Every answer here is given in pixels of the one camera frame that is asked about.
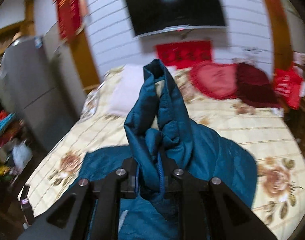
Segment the floral cream bed quilt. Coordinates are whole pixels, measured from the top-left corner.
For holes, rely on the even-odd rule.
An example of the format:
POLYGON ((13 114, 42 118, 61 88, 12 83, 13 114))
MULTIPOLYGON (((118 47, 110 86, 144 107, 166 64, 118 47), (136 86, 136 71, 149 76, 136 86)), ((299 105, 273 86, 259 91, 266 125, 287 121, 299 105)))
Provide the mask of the floral cream bed quilt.
MULTIPOLYGON (((109 70, 89 93, 82 115, 28 179, 34 215, 48 209, 78 176, 84 156, 102 147, 127 144, 124 118, 107 111, 122 67, 109 70)), ((189 116, 235 141, 256 160, 253 212, 278 239, 289 239, 305 214, 305 161, 284 121, 268 108, 238 114, 238 100, 213 100, 200 93, 186 98, 189 116)))

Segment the white pillow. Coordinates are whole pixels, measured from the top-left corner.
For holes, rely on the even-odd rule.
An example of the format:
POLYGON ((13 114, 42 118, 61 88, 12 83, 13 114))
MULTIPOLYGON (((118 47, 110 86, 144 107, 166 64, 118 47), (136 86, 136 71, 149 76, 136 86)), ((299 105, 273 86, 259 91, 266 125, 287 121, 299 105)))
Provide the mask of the white pillow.
POLYGON ((126 117, 135 105, 143 84, 143 66, 126 64, 109 101, 108 114, 126 117))

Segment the red plastic shopping bag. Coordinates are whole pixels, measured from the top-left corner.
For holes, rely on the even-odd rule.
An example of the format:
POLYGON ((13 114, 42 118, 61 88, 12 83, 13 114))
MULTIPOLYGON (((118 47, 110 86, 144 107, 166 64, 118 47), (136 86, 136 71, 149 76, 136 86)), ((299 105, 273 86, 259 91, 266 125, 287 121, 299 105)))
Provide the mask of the red plastic shopping bag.
POLYGON ((273 88, 275 93, 283 99, 291 109, 300 107, 300 90, 303 78, 297 74, 293 67, 287 70, 276 69, 273 88))

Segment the dark red velvet cushion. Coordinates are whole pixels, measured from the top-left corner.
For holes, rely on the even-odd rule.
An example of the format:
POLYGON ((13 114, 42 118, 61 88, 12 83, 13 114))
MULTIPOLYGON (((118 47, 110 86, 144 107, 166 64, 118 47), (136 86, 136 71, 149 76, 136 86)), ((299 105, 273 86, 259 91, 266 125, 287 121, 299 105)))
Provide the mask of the dark red velvet cushion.
POLYGON ((246 64, 237 64, 237 96, 245 104, 255 108, 279 108, 276 94, 265 72, 246 64))

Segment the grey refrigerator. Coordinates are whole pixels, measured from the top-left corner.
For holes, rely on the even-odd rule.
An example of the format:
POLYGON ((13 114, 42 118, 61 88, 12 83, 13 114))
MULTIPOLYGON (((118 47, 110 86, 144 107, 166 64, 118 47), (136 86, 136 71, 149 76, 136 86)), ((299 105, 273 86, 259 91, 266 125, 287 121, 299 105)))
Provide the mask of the grey refrigerator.
POLYGON ((73 126, 73 117, 50 70, 41 37, 14 40, 2 57, 5 83, 16 112, 50 151, 73 126))

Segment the red banner with gold characters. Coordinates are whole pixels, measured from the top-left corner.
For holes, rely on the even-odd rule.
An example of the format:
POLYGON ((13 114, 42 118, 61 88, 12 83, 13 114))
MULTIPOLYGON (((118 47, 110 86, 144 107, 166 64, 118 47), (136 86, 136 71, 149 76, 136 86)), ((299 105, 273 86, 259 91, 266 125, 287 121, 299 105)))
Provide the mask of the red banner with gold characters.
POLYGON ((186 41, 158 44, 157 57, 165 66, 184 69, 204 61, 212 61, 211 41, 186 41))

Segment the red hanging wall decoration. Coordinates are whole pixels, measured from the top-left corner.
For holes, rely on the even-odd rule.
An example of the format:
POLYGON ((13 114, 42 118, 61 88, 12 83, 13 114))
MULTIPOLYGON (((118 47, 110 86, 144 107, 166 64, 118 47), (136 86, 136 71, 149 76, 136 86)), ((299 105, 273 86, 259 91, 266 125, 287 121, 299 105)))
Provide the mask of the red hanging wall decoration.
POLYGON ((71 43, 82 29, 80 0, 53 0, 61 40, 71 43))

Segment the teal quilted down jacket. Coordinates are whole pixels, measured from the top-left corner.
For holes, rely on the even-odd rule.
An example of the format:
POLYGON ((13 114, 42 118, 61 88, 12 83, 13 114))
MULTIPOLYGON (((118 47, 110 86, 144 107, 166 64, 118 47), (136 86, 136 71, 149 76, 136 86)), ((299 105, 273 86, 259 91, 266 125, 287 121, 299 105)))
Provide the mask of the teal quilted down jacket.
POLYGON ((257 166, 252 155, 232 140, 193 121, 170 72, 159 60, 143 68, 144 84, 126 117, 126 146, 87 153, 79 178, 98 180, 134 157, 153 195, 121 202, 120 239, 177 239, 174 206, 161 197, 161 156, 194 177, 218 177, 248 206, 255 196, 257 166))

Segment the red heart-shaped cushion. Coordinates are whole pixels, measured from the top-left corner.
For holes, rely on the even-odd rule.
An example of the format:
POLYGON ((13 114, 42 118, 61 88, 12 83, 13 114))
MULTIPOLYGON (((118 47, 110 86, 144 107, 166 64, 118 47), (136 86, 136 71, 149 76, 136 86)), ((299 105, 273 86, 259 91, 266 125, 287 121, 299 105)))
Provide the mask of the red heart-shaped cushion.
POLYGON ((217 100, 237 97, 236 64, 222 64, 204 61, 194 65, 189 77, 200 93, 217 100))

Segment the white plastic bag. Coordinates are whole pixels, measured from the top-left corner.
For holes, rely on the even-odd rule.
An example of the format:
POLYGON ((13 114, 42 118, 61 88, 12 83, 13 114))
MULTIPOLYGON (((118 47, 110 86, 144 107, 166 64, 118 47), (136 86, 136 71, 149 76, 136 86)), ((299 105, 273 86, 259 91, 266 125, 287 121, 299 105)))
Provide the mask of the white plastic bag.
POLYGON ((33 154, 31 149, 24 142, 21 142, 14 145, 14 148, 12 149, 12 157, 18 172, 21 173, 32 159, 33 154))

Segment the wall-mounted black television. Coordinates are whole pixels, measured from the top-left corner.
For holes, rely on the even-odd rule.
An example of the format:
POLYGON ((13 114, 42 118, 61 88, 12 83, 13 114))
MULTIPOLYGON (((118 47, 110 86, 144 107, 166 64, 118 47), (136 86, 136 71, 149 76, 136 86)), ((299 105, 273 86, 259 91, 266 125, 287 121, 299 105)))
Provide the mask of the wall-mounted black television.
POLYGON ((135 36, 226 27, 220 0, 125 0, 135 36))

